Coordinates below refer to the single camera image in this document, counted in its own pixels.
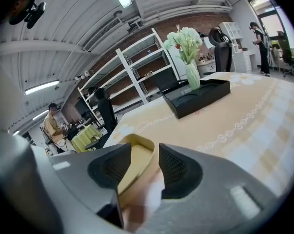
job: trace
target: person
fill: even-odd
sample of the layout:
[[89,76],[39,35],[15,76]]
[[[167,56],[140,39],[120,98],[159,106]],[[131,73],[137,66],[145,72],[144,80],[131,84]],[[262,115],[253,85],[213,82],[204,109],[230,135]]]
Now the person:
[[51,138],[51,140],[57,147],[63,149],[64,151],[75,151],[74,147],[71,145],[71,142],[64,138],[65,131],[58,126],[55,119],[56,114],[57,105],[55,103],[49,104],[48,114],[43,122],[45,133]]
[[251,22],[250,28],[252,28],[256,34],[256,41],[253,41],[253,44],[259,46],[260,60],[261,60],[261,67],[260,67],[261,73],[264,74],[265,76],[270,76],[269,63],[268,63],[269,51],[264,44],[264,33],[258,27],[258,24],[256,22]]

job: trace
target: floor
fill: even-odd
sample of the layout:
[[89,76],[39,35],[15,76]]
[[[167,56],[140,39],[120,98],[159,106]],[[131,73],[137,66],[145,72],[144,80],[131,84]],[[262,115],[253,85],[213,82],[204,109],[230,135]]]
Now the floor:
[[[253,75],[260,75],[260,70],[252,70],[251,74]],[[286,75],[286,77],[283,77],[282,71],[279,72],[277,70],[270,70],[270,75],[273,78],[286,80],[288,82],[294,83],[294,76],[292,75]]]

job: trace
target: black tray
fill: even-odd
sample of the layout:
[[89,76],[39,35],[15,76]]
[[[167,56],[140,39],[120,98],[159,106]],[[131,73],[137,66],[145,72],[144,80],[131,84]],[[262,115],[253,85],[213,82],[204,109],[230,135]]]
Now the black tray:
[[200,88],[191,90],[188,81],[162,92],[167,104],[180,119],[230,93],[227,80],[200,80]]

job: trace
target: woman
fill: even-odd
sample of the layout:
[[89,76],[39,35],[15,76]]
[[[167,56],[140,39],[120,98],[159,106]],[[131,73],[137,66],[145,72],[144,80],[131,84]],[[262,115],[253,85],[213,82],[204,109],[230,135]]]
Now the woman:
[[269,71],[269,63],[268,63],[268,48],[264,44],[264,33],[263,31],[258,27],[256,22],[250,23],[250,28],[252,28],[256,34],[256,41],[253,41],[254,45],[259,46],[259,52],[260,52],[260,60],[261,60],[261,72],[265,76],[270,76]]

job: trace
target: brick wall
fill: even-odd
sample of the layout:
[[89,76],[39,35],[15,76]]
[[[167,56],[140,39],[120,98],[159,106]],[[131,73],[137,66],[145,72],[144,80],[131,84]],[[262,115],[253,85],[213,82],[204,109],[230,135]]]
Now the brick wall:
[[[167,38],[167,35],[172,32],[176,31],[176,25],[179,24],[180,27],[192,27],[196,29],[197,31],[203,32],[205,34],[208,34],[210,29],[214,26],[218,26],[223,21],[232,21],[230,16],[225,13],[198,13],[198,14],[191,14],[191,15],[185,15],[180,17],[175,17],[172,19],[168,19],[162,22],[159,22],[157,24],[154,24],[150,27],[147,27],[136,34],[130,36],[126,40],[124,40],[121,44],[116,46],[114,49],[110,50],[108,53],[106,53],[92,68],[94,72],[96,72],[98,69],[100,69],[104,64],[106,64],[110,59],[112,59],[115,55],[116,49],[124,50],[136,41],[144,38],[145,36],[152,33],[151,28],[154,28],[162,41],[165,41]],[[201,52],[206,53],[207,49],[205,45],[201,47]],[[136,60],[142,58],[146,53],[139,53],[135,57],[132,58],[133,62]],[[148,65],[145,65],[144,67],[141,67],[138,70],[138,73],[140,76],[144,76],[149,71],[156,71],[159,68],[162,68],[165,66],[165,62],[162,58],[159,58],[153,62],[150,62]],[[103,83],[105,83],[108,79],[110,79],[112,76],[117,74],[120,70],[122,70],[124,67],[121,65],[117,67],[113,72],[108,74],[105,78],[103,78],[97,86],[101,86]],[[78,87],[82,87],[87,80],[82,80]],[[110,94],[115,93],[119,91],[122,88],[125,88],[126,86],[130,85],[131,81],[129,77],[125,77],[118,81],[116,84],[111,86],[108,89],[108,92]],[[146,88],[150,90],[151,88],[154,88],[154,85],[151,83],[150,79],[146,80],[144,82]],[[120,94],[119,96],[113,98],[112,103],[115,105],[123,104],[124,102],[135,98],[137,96],[137,91],[135,88],[131,88],[124,93]],[[77,102],[78,97],[80,97],[80,94],[77,89],[75,89],[72,94],[69,96],[67,102],[63,106],[62,113],[64,117],[67,119],[67,121],[77,121],[79,120],[78,115],[76,114],[76,109],[74,105]]]

